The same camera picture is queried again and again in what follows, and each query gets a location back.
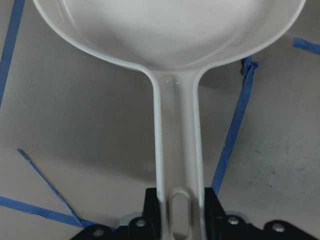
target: white pan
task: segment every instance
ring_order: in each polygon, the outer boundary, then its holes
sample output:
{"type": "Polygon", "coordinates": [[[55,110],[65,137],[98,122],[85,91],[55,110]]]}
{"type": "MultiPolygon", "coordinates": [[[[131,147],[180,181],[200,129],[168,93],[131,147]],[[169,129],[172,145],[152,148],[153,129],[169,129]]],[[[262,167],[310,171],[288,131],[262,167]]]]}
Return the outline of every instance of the white pan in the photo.
{"type": "Polygon", "coordinates": [[[33,1],[72,45],[150,78],[161,238],[175,239],[179,195],[188,202],[187,239],[205,240],[199,80],[277,40],[305,0],[33,1]]]}

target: blue tape strip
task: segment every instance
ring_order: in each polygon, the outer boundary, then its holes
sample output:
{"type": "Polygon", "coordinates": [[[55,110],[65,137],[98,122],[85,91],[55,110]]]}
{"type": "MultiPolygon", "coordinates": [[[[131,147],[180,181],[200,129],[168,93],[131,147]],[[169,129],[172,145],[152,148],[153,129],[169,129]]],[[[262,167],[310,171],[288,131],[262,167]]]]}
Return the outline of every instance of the blue tape strip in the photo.
{"type": "Polygon", "coordinates": [[[30,167],[35,171],[35,173],[42,179],[42,181],[49,187],[49,189],[58,197],[58,199],[63,203],[63,205],[68,209],[68,211],[72,214],[74,221],[76,221],[80,227],[84,228],[84,224],[81,222],[81,219],[80,219],[80,217],[78,217],[76,211],[67,203],[67,201],[64,199],[64,197],[48,181],[48,179],[46,179],[46,177],[40,172],[40,170],[31,161],[31,159],[27,156],[27,154],[21,149],[18,149],[18,152],[21,154],[21,156],[24,158],[24,160],[30,165],[30,167]]]}
{"type": "Polygon", "coordinates": [[[27,214],[38,215],[38,216],[44,217],[45,219],[50,219],[50,220],[57,221],[57,222],[60,222],[63,224],[69,224],[69,225],[79,227],[79,228],[86,228],[88,226],[97,224],[93,221],[81,219],[81,221],[83,223],[83,226],[82,226],[82,225],[79,225],[79,223],[70,215],[60,213],[57,211],[48,210],[48,209],[45,209],[42,207],[30,205],[30,204],[23,203],[20,201],[12,200],[10,198],[6,198],[3,196],[0,196],[0,206],[14,209],[14,210],[24,212],[27,214]]]}
{"type": "Polygon", "coordinates": [[[13,3],[9,27],[3,46],[2,58],[0,62],[0,106],[4,97],[7,77],[11,64],[12,55],[16,44],[20,20],[24,9],[25,0],[15,0],[13,3]]]}
{"type": "Polygon", "coordinates": [[[293,40],[293,46],[320,55],[320,44],[315,44],[301,38],[295,38],[293,40]]]}
{"type": "Polygon", "coordinates": [[[245,76],[239,100],[233,114],[231,125],[226,136],[224,147],[222,149],[218,165],[216,167],[214,177],[211,183],[216,195],[219,194],[223,179],[225,177],[229,158],[234,150],[237,136],[245,116],[246,108],[250,99],[255,69],[259,67],[258,62],[252,62],[252,57],[249,56],[244,59],[241,74],[245,76]]]}

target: thin blue tape strip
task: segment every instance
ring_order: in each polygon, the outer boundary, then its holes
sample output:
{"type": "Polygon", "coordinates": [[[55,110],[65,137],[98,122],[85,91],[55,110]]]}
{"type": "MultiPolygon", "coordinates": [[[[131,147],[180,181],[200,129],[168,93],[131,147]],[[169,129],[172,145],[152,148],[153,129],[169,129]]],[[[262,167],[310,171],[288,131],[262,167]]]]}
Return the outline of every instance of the thin blue tape strip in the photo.
{"type": "Polygon", "coordinates": [[[233,114],[233,118],[230,124],[228,134],[222,149],[218,165],[216,167],[214,177],[211,183],[216,195],[219,194],[223,179],[225,177],[230,156],[234,150],[237,136],[245,116],[247,105],[250,99],[255,69],[259,67],[258,62],[252,62],[252,57],[248,56],[243,61],[241,74],[245,76],[240,97],[236,104],[236,108],[233,114]]]}
{"type": "Polygon", "coordinates": [[[320,44],[312,43],[301,38],[295,38],[293,40],[293,46],[320,55],[320,44]]]}
{"type": "Polygon", "coordinates": [[[37,168],[37,166],[31,161],[31,159],[28,157],[28,155],[22,150],[18,149],[18,152],[21,154],[21,156],[24,158],[24,160],[30,165],[30,167],[35,171],[35,173],[42,179],[42,181],[48,186],[48,188],[57,196],[57,198],[63,203],[63,205],[68,209],[68,211],[71,213],[74,221],[77,222],[77,224],[84,228],[84,224],[81,222],[80,217],[78,217],[76,211],[70,206],[69,203],[64,199],[64,197],[58,192],[58,190],[49,182],[49,180],[41,173],[41,171],[37,168]]]}
{"type": "Polygon", "coordinates": [[[14,209],[14,210],[24,212],[27,214],[38,215],[38,216],[44,217],[45,219],[50,219],[50,220],[57,221],[57,222],[60,222],[63,224],[69,224],[69,225],[72,225],[72,226],[75,226],[78,228],[86,228],[88,226],[97,224],[93,221],[81,219],[81,222],[83,223],[83,226],[82,226],[82,225],[79,225],[79,223],[70,215],[60,213],[57,211],[52,211],[52,210],[45,209],[42,207],[30,205],[30,204],[27,204],[24,202],[12,200],[12,199],[6,198],[4,196],[0,196],[0,206],[14,209]]]}
{"type": "Polygon", "coordinates": [[[0,106],[4,97],[7,77],[11,64],[12,55],[16,44],[20,20],[24,10],[25,0],[15,0],[13,3],[9,27],[3,46],[2,58],[0,62],[0,106]]]}

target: pan handle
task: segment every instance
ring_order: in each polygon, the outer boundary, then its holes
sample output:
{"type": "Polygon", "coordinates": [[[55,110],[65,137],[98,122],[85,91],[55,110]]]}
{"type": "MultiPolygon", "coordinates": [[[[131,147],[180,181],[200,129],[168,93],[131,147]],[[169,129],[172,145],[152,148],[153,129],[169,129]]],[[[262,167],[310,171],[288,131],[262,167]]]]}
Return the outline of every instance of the pan handle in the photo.
{"type": "Polygon", "coordinates": [[[161,239],[205,240],[198,72],[153,72],[156,188],[161,239]]]}

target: screw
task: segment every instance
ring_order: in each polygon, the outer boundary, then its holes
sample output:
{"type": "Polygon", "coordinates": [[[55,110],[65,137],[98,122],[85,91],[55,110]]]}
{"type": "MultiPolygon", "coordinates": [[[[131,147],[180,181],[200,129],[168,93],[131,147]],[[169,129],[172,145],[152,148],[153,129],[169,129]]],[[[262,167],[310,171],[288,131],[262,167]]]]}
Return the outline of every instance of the screw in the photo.
{"type": "Polygon", "coordinates": [[[231,224],[231,225],[238,225],[239,224],[239,219],[235,216],[230,216],[228,218],[228,222],[231,224]]]}
{"type": "Polygon", "coordinates": [[[135,222],[135,225],[139,228],[143,227],[144,225],[146,225],[145,220],[143,219],[139,219],[138,221],[135,222]]]}
{"type": "Polygon", "coordinates": [[[103,230],[102,228],[97,228],[92,235],[94,237],[101,237],[103,234],[105,234],[105,230],[103,230]]]}
{"type": "Polygon", "coordinates": [[[285,231],[285,227],[277,222],[272,225],[272,229],[278,233],[283,233],[285,231]]]}

